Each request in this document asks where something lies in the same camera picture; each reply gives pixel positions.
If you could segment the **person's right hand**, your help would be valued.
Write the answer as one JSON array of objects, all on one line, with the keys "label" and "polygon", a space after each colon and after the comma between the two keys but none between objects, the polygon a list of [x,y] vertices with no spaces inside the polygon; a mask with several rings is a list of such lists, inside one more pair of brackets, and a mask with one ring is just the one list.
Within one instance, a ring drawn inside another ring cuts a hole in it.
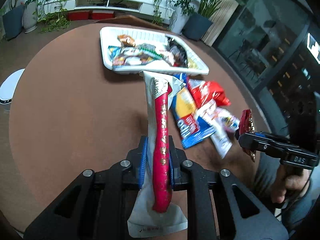
[{"label": "person's right hand", "polygon": [[288,193],[297,194],[298,197],[303,197],[306,194],[310,181],[310,170],[297,168],[294,171],[293,166],[280,165],[277,169],[276,179],[271,187],[272,203],[280,204],[286,198]]}]

